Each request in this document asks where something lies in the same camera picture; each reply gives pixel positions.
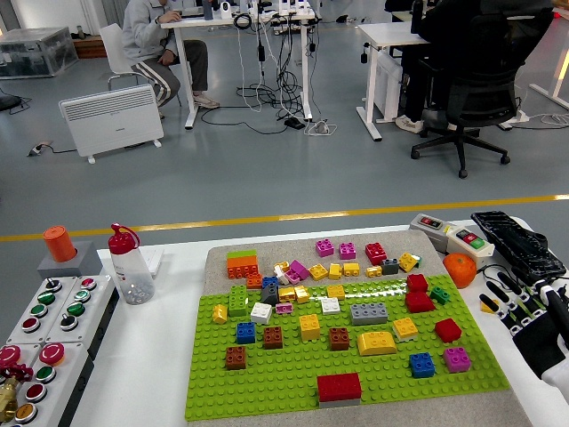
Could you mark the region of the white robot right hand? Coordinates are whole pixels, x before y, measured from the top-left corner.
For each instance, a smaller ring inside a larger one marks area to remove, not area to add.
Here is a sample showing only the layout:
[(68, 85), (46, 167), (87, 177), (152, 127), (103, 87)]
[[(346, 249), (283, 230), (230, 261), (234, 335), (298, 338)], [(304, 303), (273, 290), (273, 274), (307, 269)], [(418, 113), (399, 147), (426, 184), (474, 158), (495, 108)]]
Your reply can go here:
[(514, 293), (509, 297), (488, 281), (486, 286), (501, 301), (499, 305), (486, 294), (485, 304), (509, 330), (526, 364), (537, 377), (568, 397), (568, 295), (554, 288), (548, 278), (511, 268), (515, 278), (499, 272), (498, 278)]

